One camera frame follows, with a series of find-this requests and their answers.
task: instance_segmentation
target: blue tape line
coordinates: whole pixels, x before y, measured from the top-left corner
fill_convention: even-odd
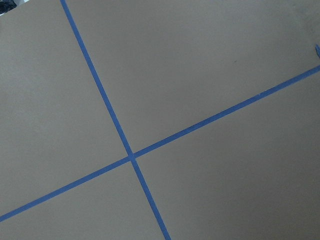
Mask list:
[[[139,179],[139,182],[140,182],[140,184],[142,186],[142,189],[143,189],[143,191],[145,193],[145,196],[146,196],[146,198],[147,198],[147,200],[148,200],[148,202],[150,204],[150,207],[151,207],[151,209],[152,209],[152,211],[154,213],[154,216],[155,216],[155,218],[156,218],[156,220],[157,220],[157,222],[159,224],[159,227],[160,227],[160,229],[162,231],[162,234],[163,234],[165,240],[171,240],[171,238],[169,236],[169,233],[167,231],[167,228],[166,228],[166,226],[164,224],[164,221],[163,221],[163,219],[162,219],[162,217],[161,217],[161,215],[160,215],[160,213],[158,211],[156,203],[155,203],[155,201],[154,201],[154,199],[153,199],[153,197],[151,195],[151,192],[150,192],[150,190],[149,190],[149,188],[147,186],[147,183],[146,183],[146,181],[145,181],[145,179],[144,179],[144,177],[142,175],[142,172],[141,172],[141,170],[140,170],[140,168],[138,166],[138,163],[137,163],[137,161],[135,159],[135,156],[134,156],[134,154],[132,152],[132,149],[131,149],[131,147],[129,145],[129,142],[128,142],[127,138],[126,138],[126,135],[125,135],[125,133],[124,133],[119,121],[118,121],[116,113],[115,113],[115,111],[114,111],[114,109],[113,109],[113,107],[112,107],[112,105],[111,105],[111,103],[109,101],[107,93],[106,93],[106,91],[105,91],[105,89],[104,89],[104,87],[103,87],[103,85],[102,85],[102,83],[100,81],[100,78],[99,78],[99,76],[97,74],[97,71],[96,71],[96,69],[95,69],[95,67],[94,67],[94,65],[93,65],[93,63],[91,61],[91,58],[90,58],[89,53],[87,51],[87,48],[86,48],[86,46],[85,46],[85,44],[84,44],[84,42],[83,42],[83,40],[81,38],[81,35],[80,35],[79,31],[78,31],[78,28],[76,26],[76,23],[75,23],[72,15],[70,13],[68,5],[67,5],[65,0],[60,0],[60,2],[62,4],[62,7],[64,9],[66,17],[69,20],[69,23],[71,25],[73,33],[74,33],[74,35],[75,35],[75,37],[76,37],[76,39],[77,39],[77,41],[79,43],[79,46],[80,46],[81,51],[83,53],[83,56],[84,56],[84,58],[85,58],[85,60],[86,60],[86,62],[88,64],[88,67],[89,67],[89,69],[91,71],[91,74],[92,74],[92,76],[94,78],[94,81],[95,81],[95,83],[96,83],[96,85],[97,85],[97,87],[98,87],[98,89],[100,91],[100,94],[101,94],[101,96],[103,98],[105,106],[106,106],[107,110],[109,111],[109,114],[110,114],[110,116],[112,118],[113,124],[114,124],[114,126],[115,126],[115,128],[116,128],[116,130],[117,130],[117,132],[119,134],[119,137],[120,137],[120,139],[121,139],[121,141],[123,143],[123,146],[124,146],[124,148],[125,148],[125,150],[126,150],[126,152],[128,154],[128,157],[129,157],[129,159],[130,159],[130,161],[132,163],[133,169],[134,169],[134,171],[135,171],[135,173],[136,173],[136,175],[137,175],[137,177]]]
[[[145,194],[145,196],[146,196],[146,198],[147,198],[147,200],[149,202],[149,205],[150,205],[150,207],[152,209],[152,212],[153,212],[153,214],[155,216],[155,219],[158,222],[158,225],[159,225],[159,227],[161,229],[161,232],[162,232],[162,234],[164,236],[164,239],[165,240],[171,240],[171,237],[170,237],[170,235],[168,233],[166,225],[165,225],[165,223],[164,223],[164,221],[163,221],[163,219],[162,219],[162,217],[160,215],[160,212],[159,212],[159,210],[157,208],[157,205],[156,205],[156,203],[155,203],[155,201],[154,201],[154,199],[153,199],[153,197],[151,195],[151,192],[150,192],[150,190],[148,188],[146,180],[145,180],[145,178],[144,178],[144,176],[143,176],[143,174],[142,174],[142,172],[140,170],[140,167],[139,167],[139,165],[137,163],[137,160],[134,157],[131,159],[131,164],[133,166],[135,174],[137,175],[137,177],[139,179],[139,182],[140,182],[140,184],[142,186],[142,189],[144,191],[144,194]]]
[[[81,185],[81,184],[84,184],[85,182],[88,182],[89,180],[92,180],[92,179],[94,179],[94,178],[96,178],[96,177],[98,177],[98,176],[100,176],[102,174],[105,174],[106,172],[109,172],[110,170],[113,170],[113,169],[115,169],[115,168],[117,168],[117,167],[129,162],[129,161],[130,161],[129,157],[125,157],[125,158],[123,158],[121,160],[118,160],[118,161],[116,161],[116,162],[114,162],[114,163],[112,163],[112,164],[110,164],[108,166],[105,166],[105,167],[103,167],[103,168],[101,168],[101,169],[99,169],[99,170],[97,170],[97,171],[95,171],[93,173],[90,173],[89,175],[86,175],[86,176],[84,176],[84,177],[82,177],[82,178],[80,178],[80,179],[78,179],[78,180],[76,180],[74,182],[71,182],[68,185],[65,185],[65,186],[63,186],[63,187],[61,187],[61,188],[59,188],[59,189],[57,189],[57,190],[55,190],[53,192],[50,192],[47,195],[39,197],[38,199],[36,199],[34,201],[31,201],[31,202],[29,202],[29,203],[27,203],[27,204],[15,209],[15,210],[12,210],[12,211],[0,216],[0,222],[2,222],[4,220],[7,220],[7,219],[9,219],[9,218],[11,218],[11,217],[13,217],[13,216],[15,216],[17,214],[20,214],[20,213],[22,213],[22,212],[24,212],[24,211],[26,211],[26,210],[28,210],[30,208],[33,208],[33,207],[35,207],[35,206],[37,206],[37,205],[39,205],[39,204],[41,204],[41,203],[43,203],[45,201],[48,201],[49,199],[52,199],[53,197],[56,197],[56,196],[66,192],[66,191],[68,191],[70,189],[73,189],[73,188]]]
[[[122,130],[122,128],[120,126],[120,123],[119,123],[119,121],[117,119],[117,116],[116,116],[116,113],[115,113],[113,107],[111,106],[109,98],[108,98],[108,96],[106,94],[106,91],[105,91],[101,81],[100,81],[100,78],[99,78],[98,73],[97,73],[97,71],[95,69],[95,66],[94,66],[93,62],[91,61],[91,58],[90,58],[89,53],[87,51],[87,48],[86,48],[86,46],[84,44],[84,41],[82,40],[82,37],[81,37],[81,35],[80,35],[79,31],[78,31],[78,28],[77,28],[76,23],[75,23],[72,15],[71,15],[71,12],[70,12],[70,10],[68,8],[68,5],[67,5],[65,0],[60,0],[60,2],[61,2],[61,5],[63,7],[63,10],[65,12],[65,15],[66,15],[66,17],[67,17],[67,19],[68,19],[68,21],[70,23],[70,26],[71,26],[71,28],[73,30],[75,38],[78,41],[79,47],[80,47],[80,49],[81,49],[81,51],[83,53],[85,61],[86,61],[87,65],[88,65],[88,67],[90,69],[90,72],[91,72],[91,74],[93,76],[95,84],[96,84],[97,88],[99,89],[99,92],[100,92],[101,97],[102,97],[102,99],[104,101],[104,104],[105,104],[105,106],[106,106],[106,108],[107,108],[107,110],[108,110],[108,112],[109,112],[109,114],[110,114],[110,116],[112,118],[113,124],[114,124],[114,126],[115,126],[115,128],[116,128],[116,130],[117,130],[117,132],[118,132],[118,134],[119,134],[119,136],[120,136],[120,138],[121,138],[121,140],[123,142],[124,148],[125,148],[126,152],[128,153],[128,155],[132,154],[132,151],[130,149],[129,143],[128,143],[127,138],[125,136],[125,133],[124,133],[124,131]]]
[[[235,112],[235,111],[237,111],[239,109],[242,109],[242,108],[244,108],[244,107],[246,107],[246,106],[248,106],[250,104],[253,104],[256,101],[258,101],[260,99],[263,99],[263,98],[265,98],[265,97],[267,97],[267,96],[269,96],[271,94],[274,94],[275,92],[280,91],[280,90],[282,90],[282,89],[284,89],[284,88],[286,88],[286,87],[288,87],[288,86],[290,86],[290,85],[292,85],[292,84],[294,84],[296,82],[299,82],[299,81],[301,81],[301,80],[303,80],[303,79],[305,79],[305,78],[307,78],[307,77],[309,77],[309,76],[311,76],[313,74],[316,74],[319,71],[320,71],[320,65],[316,66],[316,67],[314,67],[314,68],[312,68],[312,69],[310,69],[310,70],[308,70],[308,71],[306,71],[306,72],[304,72],[304,73],[302,73],[302,74],[300,74],[298,76],[295,76],[295,77],[293,77],[293,78],[291,78],[291,79],[289,79],[289,80],[287,80],[287,81],[285,81],[283,83],[280,83],[279,85],[276,85],[276,86],[274,86],[274,87],[272,87],[272,88],[270,88],[270,89],[268,89],[268,90],[266,90],[264,92],[261,92],[261,93],[255,95],[255,96],[247,99],[247,100],[244,100],[244,101],[242,101],[242,102],[240,102],[240,103],[238,103],[238,104],[236,104],[236,105],[234,105],[234,106],[232,106],[232,107],[230,107],[230,108],[228,108],[228,109],[226,109],[226,110],[224,110],[224,111],[222,111],[222,112],[220,112],[218,114],[215,114],[215,115],[213,115],[211,117],[208,117],[207,119],[205,119],[203,121],[200,121],[200,122],[198,122],[198,123],[186,128],[184,130],[181,130],[181,131],[179,131],[179,132],[177,132],[177,133],[175,133],[175,134],[173,134],[173,135],[171,135],[171,136],[169,136],[169,137],[167,137],[167,138],[165,138],[163,140],[160,140],[160,141],[158,141],[158,142],[156,142],[156,143],[154,143],[154,144],[152,144],[150,146],[147,146],[147,147],[137,151],[134,154],[134,156],[136,158],[138,158],[138,157],[140,157],[140,156],[142,156],[144,154],[147,154],[150,151],[153,151],[153,150],[155,150],[157,148],[160,148],[161,146],[163,146],[165,144],[168,144],[168,143],[170,143],[170,142],[172,142],[172,141],[174,141],[174,140],[176,140],[178,138],[181,138],[182,136],[184,136],[186,134],[189,134],[189,133],[191,133],[191,132],[193,132],[193,131],[195,131],[195,130],[197,130],[199,128],[202,128],[203,126],[205,126],[207,124],[210,124],[210,123],[212,123],[212,122],[214,122],[214,121],[216,121],[218,119],[221,119],[221,118],[223,118],[223,117],[225,117],[225,116],[227,116],[229,114],[232,114],[233,112]]]
[[[317,44],[315,45],[316,54],[318,54],[318,57],[320,58],[320,46]]]

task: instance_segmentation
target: blue object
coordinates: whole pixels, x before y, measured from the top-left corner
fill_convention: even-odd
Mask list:
[[[56,197],[56,196],[58,196],[60,194],[63,194],[64,192],[66,192],[66,191],[68,191],[70,189],[73,189],[73,188],[75,188],[75,187],[77,187],[77,186],[79,186],[81,184],[84,184],[85,182],[88,182],[91,179],[94,179],[94,178],[96,178],[96,177],[98,177],[98,176],[100,176],[102,174],[105,174],[106,172],[109,172],[109,171],[111,171],[111,170],[113,170],[113,169],[115,169],[115,168],[117,168],[117,167],[129,162],[129,161],[130,161],[129,158],[125,157],[125,158],[123,158],[121,160],[118,160],[118,161],[116,161],[116,162],[114,162],[114,163],[112,163],[112,164],[110,164],[108,166],[105,166],[105,167],[103,167],[103,168],[101,168],[101,169],[99,169],[97,171],[94,171],[93,173],[90,173],[90,174],[88,174],[88,175],[86,175],[86,176],[84,176],[84,177],[82,177],[82,178],[80,178],[80,179],[78,179],[78,180],[76,180],[74,182],[71,182],[68,185],[65,185],[65,186],[63,186],[63,187],[61,187],[61,188],[59,188],[59,189],[57,189],[55,191],[52,191],[52,192],[50,192],[50,193],[48,193],[48,194],[46,194],[46,195],[44,195],[42,197],[39,197],[36,200],[33,200],[33,201],[31,201],[31,202],[29,202],[29,203],[27,203],[27,204],[25,204],[25,205],[23,205],[21,207],[18,207],[17,209],[14,209],[14,210],[12,210],[12,211],[0,216],[0,222],[13,217],[14,215],[20,214],[20,213],[22,213],[22,212],[24,212],[24,211],[26,211],[26,210],[28,210],[30,208],[33,208],[33,207],[35,207],[35,206],[37,206],[37,205],[39,205],[39,204],[41,204],[41,203],[43,203],[45,201],[48,201],[49,199],[52,199],[52,198],[54,198],[54,197]]]
[[[225,117],[225,116],[227,116],[229,114],[232,114],[233,112],[235,112],[235,111],[237,111],[239,109],[242,109],[242,108],[244,108],[244,107],[246,107],[246,106],[248,106],[250,104],[253,104],[254,102],[256,102],[256,101],[258,101],[260,99],[263,99],[263,98],[265,98],[265,97],[267,97],[267,96],[269,96],[271,94],[274,94],[274,93],[276,93],[276,92],[278,92],[278,91],[280,91],[280,90],[282,90],[282,89],[284,89],[284,88],[286,88],[286,87],[288,87],[288,86],[290,86],[292,84],[295,84],[295,83],[297,83],[297,82],[299,82],[299,81],[301,81],[303,79],[306,79],[307,77],[309,77],[309,76],[311,76],[313,74],[316,74],[318,72],[320,72],[320,65],[316,66],[316,67],[314,67],[314,68],[312,68],[312,69],[310,69],[308,71],[305,71],[304,73],[301,73],[300,75],[297,75],[297,76],[295,76],[295,77],[293,77],[293,78],[291,78],[291,79],[289,79],[287,81],[284,81],[284,82],[282,82],[282,83],[280,83],[280,84],[278,84],[278,85],[276,85],[276,86],[274,86],[274,87],[272,87],[272,88],[270,88],[270,89],[268,89],[266,91],[263,91],[263,92],[255,95],[255,96],[253,96],[251,98],[248,98],[247,100],[244,100],[244,101],[242,101],[242,102],[240,102],[240,103],[238,103],[238,104],[236,104],[236,105],[234,105],[232,107],[229,107],[228,109],[226,109],[224,111],[221,111],[221,112],[219,112],[219,113],[217,113],[217,114],[215,114],[215,115],[213,115],[211,117],[208,117],[207,119],[202,120],[202,121],[200,121],[200,122],[198,122],[198,123],[196,123],[196,124],[194,124],[194,125],[192,125],[190,127],[187,127],[184,130],[181,130],[181,131],[179,131],[179,132],[177,132],[177,133],[175,133],[175,134],[173,134],[171,136],[168,136],[165,139],[162,139],[162,140],[160,140],[160,141],[158,141],[158,142],[156,142],[156,143],[154,143],[154,144],[152,144],[150,146],[147,146],[147,147],[137,151],[136,153],[134,153],[134,156],[136,158],[141,157],[142,155],[145,155],[145,154],[147,154],[147,153],[149,153],[149,152],[151,152],[151,151],[153,151],[153,150],[155,150],[157,148],[160,148],[163,145],[166,145],[166,144],[168,144],[168,143],[170,143],[170,142],[172,142],[172,141],[174,141],[174,140],[176,140],[178,138],[181,138],[184,135],[187,135],[187,134],[189,134],[189,133],[191,133],[191,132],[193,132],[193,131],[195,131],[195,130],[197,130],[199,128],[202,128],[205,125],[208,125],[208,124],[210,124],[210,123],[212,123],[214,121],[217,121],[218,119],[221,119],[221,118],[223,118],[223,117]]]
[[[315,45],[316,54],[318,54],[318,57],[320,58],[320,46],[317,44]]]

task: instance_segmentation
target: gray floor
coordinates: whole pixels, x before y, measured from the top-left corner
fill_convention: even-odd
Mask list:
[[[133,152],[320,64],[314,0],[66,2]],[[127,153],[60,1],[1,16],[0,43],[3,216]],[[319,77],[137,159],[171,239],[320,238]],[[128,162],[0,239],[165,237]]]

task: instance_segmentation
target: dark object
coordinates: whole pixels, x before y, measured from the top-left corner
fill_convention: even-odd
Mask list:
[[[3,0],[0,1],[0,14],[9,12],[10,10],[17,7],[17,4],[14,0]]]

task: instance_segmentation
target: gray surface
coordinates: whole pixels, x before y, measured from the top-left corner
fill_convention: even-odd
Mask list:
[[[1,16],[0,43],[2,215],[126,153],[58,0]]]
[[[67,3],[134,151],[319,62],[287,1]]]
[[[320,74],[139,158],[174,240],[320,239]]]
[[[133,150],[319,64],[307,0],[67,1]],[[125,157],[58,0],[0,17],[0,215]],[[319,74],[138,159],[172,240],[320,237]],[[0,239],[163,239],[129,163]]]
[[[0,223],[1,240],[162,240],[130,163]]]

